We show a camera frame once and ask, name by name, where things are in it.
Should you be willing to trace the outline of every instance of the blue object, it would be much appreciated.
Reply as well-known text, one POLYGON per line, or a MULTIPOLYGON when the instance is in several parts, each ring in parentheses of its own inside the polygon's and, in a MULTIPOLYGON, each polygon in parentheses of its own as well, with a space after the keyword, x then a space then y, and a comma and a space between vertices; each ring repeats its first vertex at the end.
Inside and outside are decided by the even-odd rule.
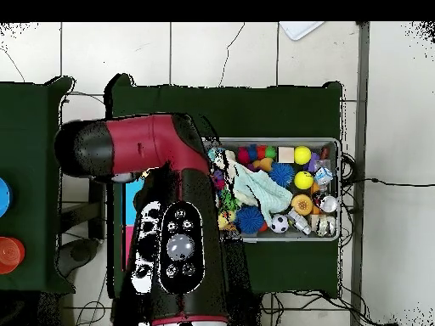
POLYGON ((247 148, 248 154, 249 154, 249 160, 251 162, 257 160, 257 146, 253 143, 251 145, 249 145, 247 148))
POLYGON ((144 179, 141 177, 132 183, 126 183, 126 225, 134 225, 136 220, 136 209, 134 209, 134 195, 144 186, 144 179))
POLYGON ((244 206, 235 213, 234 223, 242 233, 256 233, 264 224, 264 218, 256 206, 244 206))
POLYGON ((218 156, 220 153, 224 152, 225 149, 224 148, 211 148, 210 150, 208 150, 208 158, 210 159, 211 162, 214 162, 214 160, 216 159, 216 156, 218 156))
POLYGON ((268 175, 278 185, 286 188, 293 180, 293 177, 295 176, 295 171, 290 164, 281 164, 279 162, 274 162, 272 163, 272 171, 270 171, 268 175))
POLYGON ((315 172, 315 166, 317 160, 320 160, 320 155, 316 153, 311 153, 311 159, 307 164, 303 166, 303 170, 308 172, 315 172))
POLYGON ((8 210, 11 201, 12 201, 12 194, 10 191, 10 187, 0 177, 0 217, 2 217, 4 213, 8 210))

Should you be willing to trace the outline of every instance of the cube toy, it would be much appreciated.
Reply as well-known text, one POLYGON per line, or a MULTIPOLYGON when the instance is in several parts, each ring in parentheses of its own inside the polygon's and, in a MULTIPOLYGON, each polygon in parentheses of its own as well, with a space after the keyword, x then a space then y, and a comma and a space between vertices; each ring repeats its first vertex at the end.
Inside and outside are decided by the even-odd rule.
POLYGON ((295 149, 286 146, 278 147, 278 162, 293 164, 295 162, 295 149))

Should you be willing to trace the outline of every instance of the yellow ball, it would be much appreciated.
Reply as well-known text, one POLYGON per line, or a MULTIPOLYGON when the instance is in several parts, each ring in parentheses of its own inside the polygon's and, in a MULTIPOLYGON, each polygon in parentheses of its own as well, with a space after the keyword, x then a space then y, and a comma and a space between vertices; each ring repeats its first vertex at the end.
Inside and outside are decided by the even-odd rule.
POLYGON ((295 185, 301 190, 311 188, 313 182, 313 176, 307 171, 300 171, 295 176, 295 185))
POLYGON ((306 146, 298 146, 295 148, 295 162, 298 165, 304 165, 311 159, 311 150, 306 146))

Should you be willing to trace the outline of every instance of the dark green mat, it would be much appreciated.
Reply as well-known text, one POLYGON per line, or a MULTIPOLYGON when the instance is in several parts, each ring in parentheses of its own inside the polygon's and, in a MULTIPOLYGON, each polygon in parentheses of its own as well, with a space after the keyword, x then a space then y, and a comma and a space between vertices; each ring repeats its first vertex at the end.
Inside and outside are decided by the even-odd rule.
POLYGON ((55 267, 59 167, 53 149, 59 104, 72 83, 69 77, 46 85, 0 83, 0 177, 13 194, 0 236, 25 246, 23 262, 0 275, 0 289, 74 291, 55 267))
MULTIPOLYGON (((182 112, 192 116, 203 136, 205 116, 219 137, 339 138, 342 87, 280 86, 135 87, 126 75, 112 88, 113 116, 182 112)), ((115 186, 115 218, 121 223, 121 186, 115 186)), ((121 227, 115 226, 115 289, 121 288, 121 227)), ((337 241, 246 244, 251 285, 256 292, 323 289, 337 295, 337 241)))

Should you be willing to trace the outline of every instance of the green ball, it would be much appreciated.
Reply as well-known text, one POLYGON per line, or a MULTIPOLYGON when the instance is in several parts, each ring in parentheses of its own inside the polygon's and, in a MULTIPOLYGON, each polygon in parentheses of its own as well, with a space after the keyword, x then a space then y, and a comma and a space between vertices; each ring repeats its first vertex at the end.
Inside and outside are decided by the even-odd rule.
POLYGON ((275 150, 275 148, 273 146, 268 146, 266 148, 265 153, 264 153, 264 157, 269 157, 269 158, 274 159, 275 156, 276 156, 276 150, 275 150))

